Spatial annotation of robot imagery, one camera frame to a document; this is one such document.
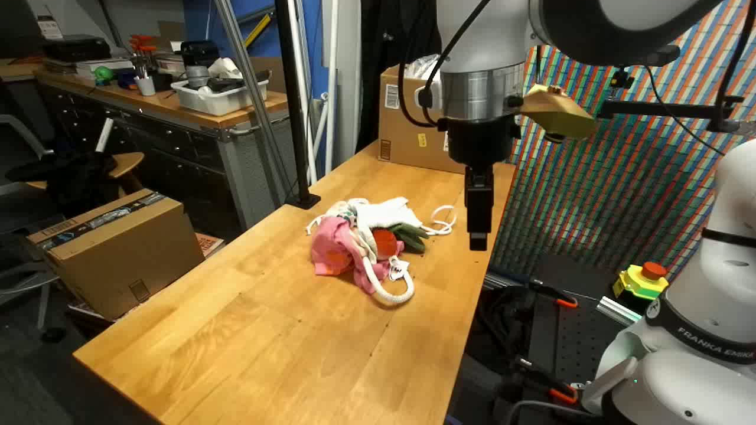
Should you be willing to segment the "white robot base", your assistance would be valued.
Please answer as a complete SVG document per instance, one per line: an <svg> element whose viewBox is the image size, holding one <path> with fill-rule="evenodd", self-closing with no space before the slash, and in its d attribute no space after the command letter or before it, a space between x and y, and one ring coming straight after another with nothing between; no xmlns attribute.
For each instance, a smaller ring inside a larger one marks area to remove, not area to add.
<svg viewBox="0 0 756 425"><path fill-rule="evenodd" d="M626 425L756 425L756 142L729 149L698 248L604 348L581 405Z"/></svg>

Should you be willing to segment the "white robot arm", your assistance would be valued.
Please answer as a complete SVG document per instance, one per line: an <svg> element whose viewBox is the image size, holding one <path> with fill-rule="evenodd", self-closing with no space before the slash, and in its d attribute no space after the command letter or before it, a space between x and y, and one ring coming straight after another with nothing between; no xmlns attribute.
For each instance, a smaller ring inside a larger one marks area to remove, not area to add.
<svg viewBox="0 0 756 425"><path fill-rule="evenodd" d="M588 67L664 67L671 42L722 0L436 0L442 52L436 129L464 172L467 240L483 250L493 165L513 149L532 44Z"/></svg>

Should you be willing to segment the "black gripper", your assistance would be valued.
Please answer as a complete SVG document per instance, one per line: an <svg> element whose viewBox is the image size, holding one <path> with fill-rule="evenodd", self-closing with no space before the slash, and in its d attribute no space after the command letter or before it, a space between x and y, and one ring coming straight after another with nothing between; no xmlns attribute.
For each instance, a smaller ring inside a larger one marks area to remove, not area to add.
<svg viewBox="0 0 756 425"><path fill-rule="evenodd" d="M476 237L480 248L486 250L493 208L493 165L509 159L519 128L513 115L506 115L486 123L451 121L445 132L448 156L464 167L470 250L476 250Z"/></svg>

